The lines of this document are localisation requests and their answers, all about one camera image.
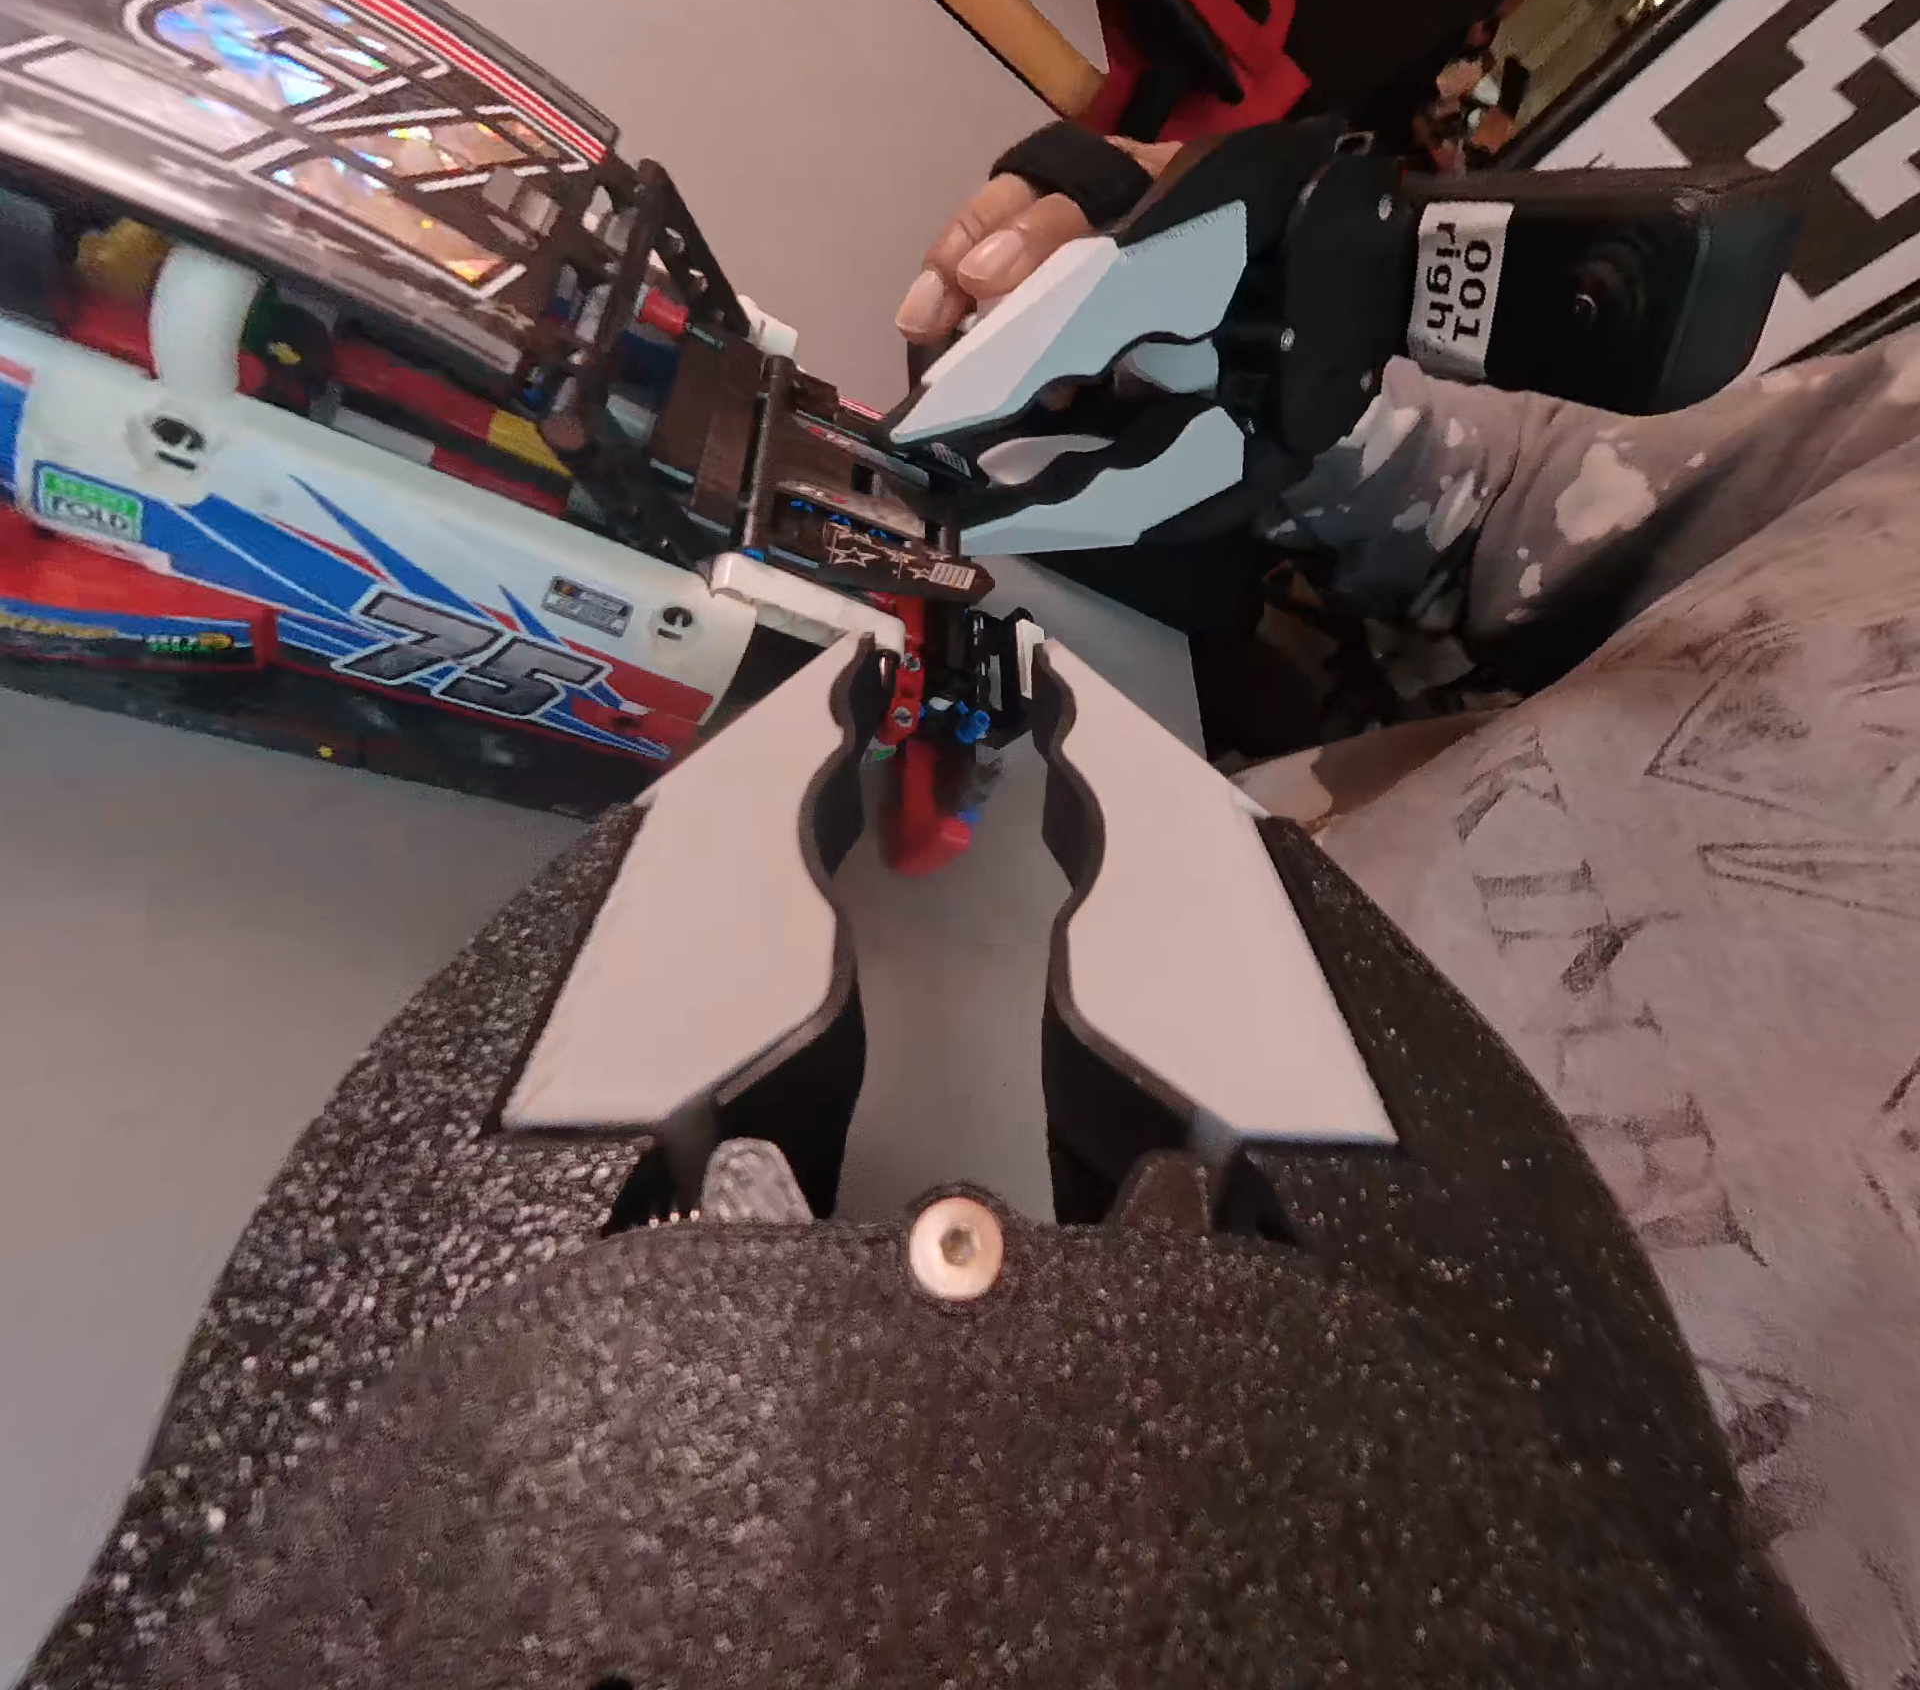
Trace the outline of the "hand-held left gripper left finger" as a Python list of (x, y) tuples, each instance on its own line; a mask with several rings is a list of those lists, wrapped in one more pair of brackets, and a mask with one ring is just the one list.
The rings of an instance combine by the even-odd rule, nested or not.
[(596, 917), (499, 1103), (511, 1133), (721, 1116), (849, 1014), (838, 872), (886, 707), (875, 634), (818, 647), (642, 801)]

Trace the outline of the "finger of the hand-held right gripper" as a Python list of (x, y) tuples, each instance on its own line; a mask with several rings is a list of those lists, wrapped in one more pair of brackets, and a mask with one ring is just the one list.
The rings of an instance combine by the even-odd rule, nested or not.
[(1137, 544), (1145, 534), (1239, 490), (1246, 467), (1246, 434), (1223, 404), (1197, 409), (1162, 455), (1145, 462), (1108, 462), (1108, 455), (1083, 455), (1100, 462), (1088, 486), (1032, 497), (1002, 514), (962, 526), (969, 554), (1048, 554), (1048, 549), (1116, 549)]
[(1080, 240), (1028, 277), (930, 373), (891, 420), (891, 455), (984, 448), (1013, 434), (1054, 439), (1032, 420), (1054, 381), (1093, 381), (1142, 342), (1206, 342), (1246, 269), (1246, 204), (1229, 201), (1142, 242)]

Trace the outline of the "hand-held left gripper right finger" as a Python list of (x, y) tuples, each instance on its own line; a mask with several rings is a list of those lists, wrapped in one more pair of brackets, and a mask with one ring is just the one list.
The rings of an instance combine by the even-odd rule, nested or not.
[(1397, 1149), (1263, 808), (1100, 679), (1038, 646), (1048, 843), (1072, 877), (1048, 995), (1206, 1156)]

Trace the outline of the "brick-built toy race car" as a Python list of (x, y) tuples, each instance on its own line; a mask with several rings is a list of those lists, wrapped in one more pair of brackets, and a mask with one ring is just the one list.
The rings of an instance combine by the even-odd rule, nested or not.
[(450, 0), (4, 0), (4, 687), (593, 819), (875, 641), (886, 863), (1042, 627), (658, 162)]

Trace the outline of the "person's right forearm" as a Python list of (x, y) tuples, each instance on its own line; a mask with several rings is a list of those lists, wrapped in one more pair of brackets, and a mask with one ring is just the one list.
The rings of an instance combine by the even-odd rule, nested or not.
[(1914, 610), (1914, 416), (1914, 328), (1665, 416), (1393, 359), (1270, 537), (1334, 610), (1450, 634), (1486, 679), (1540, 690), (1638, 630)]

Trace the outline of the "person's right hand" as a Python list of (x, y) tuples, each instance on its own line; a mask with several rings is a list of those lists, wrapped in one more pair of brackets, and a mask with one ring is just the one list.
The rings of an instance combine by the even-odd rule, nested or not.
[(970, 204), (948, 220), (920, 277), (907, 285), (896, 309), (900, 342), (916, 348), (937, 346), (977, 309), (1005, 299), (1048, 258), (1088, 234), (1093, 225), (1080, 201), (1042, 193), (1019, 171), (990, 179)]

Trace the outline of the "black white framed poster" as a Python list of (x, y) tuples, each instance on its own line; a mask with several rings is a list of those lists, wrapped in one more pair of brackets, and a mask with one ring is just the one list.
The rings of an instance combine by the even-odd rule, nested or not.
[(1920, 277), (1920, 0), (1680, 0), (1531, 162), (1785, 171), (1809, 209), (1748, 368), (1875, 337)]

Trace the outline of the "person's grey printed hoodie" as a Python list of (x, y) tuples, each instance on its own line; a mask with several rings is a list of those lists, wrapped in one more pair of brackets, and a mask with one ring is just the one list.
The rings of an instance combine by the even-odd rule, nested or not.
[(1920, 1659), (1914, 598), (1904, 439), (1423, 767), (1239, 781), (1566, 1110), (1849, 1687)]

